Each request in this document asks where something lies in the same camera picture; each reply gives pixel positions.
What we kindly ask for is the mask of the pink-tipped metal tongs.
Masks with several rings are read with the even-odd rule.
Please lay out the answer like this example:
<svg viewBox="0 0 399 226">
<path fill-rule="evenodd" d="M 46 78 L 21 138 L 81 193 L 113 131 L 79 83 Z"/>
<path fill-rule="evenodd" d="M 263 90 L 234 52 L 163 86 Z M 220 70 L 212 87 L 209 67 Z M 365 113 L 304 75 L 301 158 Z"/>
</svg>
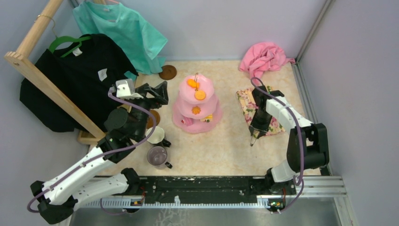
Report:
<svg viewBox="0 0 399 226">
<path fill-rule="evenodd" d="M 259 131 L 254 130 L 251 133 L 251 140 L 250 140 L 250 146 L 253 146 L 255 144 L 255 142 L 257 141 L 259 136 Z"/>
</svg>

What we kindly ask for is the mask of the floral serving tray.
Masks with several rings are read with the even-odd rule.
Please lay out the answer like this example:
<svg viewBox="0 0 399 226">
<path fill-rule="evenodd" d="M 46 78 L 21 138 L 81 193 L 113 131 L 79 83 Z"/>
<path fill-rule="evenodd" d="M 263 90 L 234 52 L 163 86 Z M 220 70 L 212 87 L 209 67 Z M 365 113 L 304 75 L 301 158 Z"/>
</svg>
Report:
<svg viewBox="0 0 399 226">
<path fill-rule="evenodd" d="M 252 96 L 254 88 L 241 89 L 236 92 L 238 102 L 241 106 L 245 121 L 249 126 L 257 109 L 255 100 Z M 277 119 L 272 117 L 269 124 L 268 132 L 265 136 L 274 136 L 286 132 L 281 124 L 278 123 Z"/>
</svg>

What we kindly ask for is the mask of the pink macaron roll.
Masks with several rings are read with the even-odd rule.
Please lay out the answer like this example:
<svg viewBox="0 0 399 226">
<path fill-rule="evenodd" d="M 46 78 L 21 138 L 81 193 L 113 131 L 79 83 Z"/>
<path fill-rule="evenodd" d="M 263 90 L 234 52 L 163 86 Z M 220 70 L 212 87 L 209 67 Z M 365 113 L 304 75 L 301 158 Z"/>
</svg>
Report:
<svg viewBox="0 0 399 226">
<path fill-rule="evenodd" d="M 191 126 L 193 124 L 193 119 L 192 118 L 183 118 L 181 122 L 186 125 L 186 126 Z"/>
</svg>

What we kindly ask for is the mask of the pink three-tier cake stand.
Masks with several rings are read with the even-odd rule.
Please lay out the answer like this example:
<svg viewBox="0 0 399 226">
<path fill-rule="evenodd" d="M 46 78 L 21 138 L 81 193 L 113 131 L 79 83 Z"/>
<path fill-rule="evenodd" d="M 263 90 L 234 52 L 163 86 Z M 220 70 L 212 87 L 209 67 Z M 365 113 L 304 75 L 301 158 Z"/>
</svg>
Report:
<svg viewBox="0 0 399 226">
<path fill-rule="evenodd" d="M 213 82 L 199 73 L 185 77 L 173 104 L 173 123 L 187 133 L 204 133 L 214 129 L 222 115 Z"/>
</svg>

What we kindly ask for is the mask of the orange round cookie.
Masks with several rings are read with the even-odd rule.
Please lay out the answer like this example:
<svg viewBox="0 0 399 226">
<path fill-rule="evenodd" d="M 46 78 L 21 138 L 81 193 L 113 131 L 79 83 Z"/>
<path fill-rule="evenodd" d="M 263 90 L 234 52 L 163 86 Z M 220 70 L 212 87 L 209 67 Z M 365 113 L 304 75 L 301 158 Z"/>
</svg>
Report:
<svg viewBox="0 0 399 226">
<path fill-rule="evenodd" d="M 197 91 L 195 91 L 195 94 L 194 94 L 195 99 L 199 100 L 199 101 L 204 100 L 206 98 L 206 96 L 207 96 L 206 92 L 203 90 L 197 90 Z"/>
</svg>

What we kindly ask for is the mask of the yellow cake piece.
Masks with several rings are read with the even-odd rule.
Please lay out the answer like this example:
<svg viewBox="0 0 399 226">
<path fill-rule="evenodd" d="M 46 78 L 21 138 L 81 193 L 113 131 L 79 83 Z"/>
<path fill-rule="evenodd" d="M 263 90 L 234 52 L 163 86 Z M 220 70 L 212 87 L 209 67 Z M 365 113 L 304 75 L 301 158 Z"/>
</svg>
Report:
<svg viewBox="0 0 399 226">
<path fill-rule="evenodd" d="M 204 122 L 211 122 L 213 120 L 213 115 L 211 114 L 211 115 L 208 115 L 207 117 L 205 117 L 204 119 L 203 119 L 203 121 Z"/>
</svg>

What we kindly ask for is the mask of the pink cloth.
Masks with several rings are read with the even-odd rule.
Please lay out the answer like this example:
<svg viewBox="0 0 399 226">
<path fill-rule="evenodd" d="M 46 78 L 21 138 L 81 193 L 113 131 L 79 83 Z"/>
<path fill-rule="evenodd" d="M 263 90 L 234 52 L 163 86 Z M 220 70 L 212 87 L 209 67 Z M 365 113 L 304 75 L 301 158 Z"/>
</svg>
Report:
<svg viewBox="0 0 399 226">
<path fill-rule="evenodd" d="M 266 71 L 279 71 L 287 63 L 295 63 L 285 51 L 274 42 L 259 42 L 252 45 L 244 54 L 238 69 L 246 72 L 249 78 L 261 78 Z"/>
</svg>

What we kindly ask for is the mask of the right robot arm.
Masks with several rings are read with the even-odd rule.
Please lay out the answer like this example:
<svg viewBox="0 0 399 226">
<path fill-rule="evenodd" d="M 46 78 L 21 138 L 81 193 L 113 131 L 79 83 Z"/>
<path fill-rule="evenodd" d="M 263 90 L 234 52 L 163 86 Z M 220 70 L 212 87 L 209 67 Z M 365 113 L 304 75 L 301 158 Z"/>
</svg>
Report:
<svg viewBox="0 0 399 226">
<path fill-rule="evenodd" d="M 306 169 L 316 169 L 329 163 L 327 128 L 314 123 L 296 111 L 279 90 L 267 92 L 265 86 L 252 91 L 256 110 L 249 125 L 251 145 L 269 131 L 272 119 L 289 135 L 286 159 L 267 170 L 265 189 L 271 194 L 282 190 L 284 183 L 302 176 Z"/>
</svg>

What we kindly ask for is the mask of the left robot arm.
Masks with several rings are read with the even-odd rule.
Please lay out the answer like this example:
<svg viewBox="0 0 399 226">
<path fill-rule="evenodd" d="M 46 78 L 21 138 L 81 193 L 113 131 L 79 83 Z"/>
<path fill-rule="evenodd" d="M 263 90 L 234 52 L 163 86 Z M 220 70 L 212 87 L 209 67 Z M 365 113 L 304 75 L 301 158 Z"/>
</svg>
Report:
<svg viewBox="0 0 399 226">
<path fill-rule="evenodd" d="M 52 180 L 31 184 L 38 202 L 36 212 L 51 225 L 68 219 L 89 202 L 114 194 L 135 195 L 141 189 L 140 177 L 132 168 L 108 179 L 90 180 L 126 158 L 155 132 L 155 128 L 148 130 L 146 126 L 149 119 L 155 120 L 151 110 L 168 104 L 168 83 L 135 87 L 131 79 L 119 80 L 109 88 L 108 97 L 130 106 L 131 111 L 114 109 L 104 123 L 107 134 L 93 150 Z"/>
</svg>

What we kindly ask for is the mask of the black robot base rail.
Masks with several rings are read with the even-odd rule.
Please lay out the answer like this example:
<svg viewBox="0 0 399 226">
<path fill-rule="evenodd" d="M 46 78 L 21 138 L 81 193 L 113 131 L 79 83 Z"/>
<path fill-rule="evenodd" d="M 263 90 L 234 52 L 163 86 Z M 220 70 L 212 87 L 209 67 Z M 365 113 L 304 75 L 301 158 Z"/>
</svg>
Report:
<svg viewBox="0 0 399 226">
<path fill-rule="evenodd" d="M 273 195 L 270 185 L 264 176 L 147 176 L 140 178 L 135 192 L 124 194 L 143 195 L 146 204 L 173 203 L 176 196 L 182 204 L 240 204 L 255 203 L 259 195 Z"/>
</svg>

